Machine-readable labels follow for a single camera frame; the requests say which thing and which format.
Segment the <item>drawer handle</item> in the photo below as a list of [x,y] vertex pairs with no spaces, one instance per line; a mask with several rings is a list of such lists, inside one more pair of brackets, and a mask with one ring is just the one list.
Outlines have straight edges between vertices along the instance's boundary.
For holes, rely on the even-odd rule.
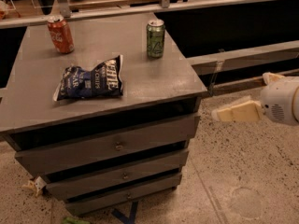
[[116,142],[115,149],[117,151],[121,151],[123,149],[123,146],[121,145],[121,142]]
[[131,193],[128,192],[128,193],[127,193],[127,200],[131,200],[131,199],[132,199]]
[[123,173],[123,174],[122,174],[122,179],[123,179],[123,180],[127,180],[127,179],[129,179],[129,175],[126,174],[126,173]]

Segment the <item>green soda can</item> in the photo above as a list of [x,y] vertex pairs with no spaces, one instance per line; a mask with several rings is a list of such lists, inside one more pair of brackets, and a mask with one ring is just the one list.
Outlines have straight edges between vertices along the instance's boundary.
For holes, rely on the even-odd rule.
[[148,56],[159,58],[164,53],[165,25],[162,20],[150,20],[147,25]]

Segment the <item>speaker grille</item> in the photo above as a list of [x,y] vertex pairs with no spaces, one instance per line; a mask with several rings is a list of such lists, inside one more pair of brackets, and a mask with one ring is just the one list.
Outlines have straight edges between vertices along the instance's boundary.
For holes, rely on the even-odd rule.
[[283,113],[283,108],[279,105],[273,105],[271,107],[272,115],[274,119],[277,119],[279,121],[284,120],[284,113]]

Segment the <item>concrete floor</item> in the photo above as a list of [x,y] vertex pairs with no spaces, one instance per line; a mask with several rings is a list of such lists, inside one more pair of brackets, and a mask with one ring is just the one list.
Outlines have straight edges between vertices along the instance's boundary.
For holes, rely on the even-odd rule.
[[[207,98],[201,121],[190,142],[190,156],[176,190],[143,198],[136,218],[132,203],[97,211],[82,220],[96,223],[299,223],[299,126],[272,123],[220,123],[210,111],[260,89]],[[49,194],[34,197],[21,188],[31,177],[14,161],[14,151],[0,142],[0,223],[58,224],[71,217]]]

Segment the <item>drawer front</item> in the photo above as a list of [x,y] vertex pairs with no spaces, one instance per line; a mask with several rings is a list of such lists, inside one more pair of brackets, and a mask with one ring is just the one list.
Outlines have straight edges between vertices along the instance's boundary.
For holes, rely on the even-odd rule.
[[47,175],[125,154],[159,147],[195,136],[194,115],[89,140],[55,144],[16,153],[16,160],[32,175]]
[[170,152],[154,158],[131,162],[98,173],[78,176],[65,181],[50,183],[47,190],[58,200],[66,200],[85,193],[124,184],[149,175],[180,168],[186,164],[188,149]]
[[124,189],[99,198],[94,197],[86,201],[67,203],[65,207],[72,215],[79,216],[117,203],[132,201],[154,192],[175,187],[180,183],[180,180],[181,173],[169,175],[163,179],[151,181],[138,187]]

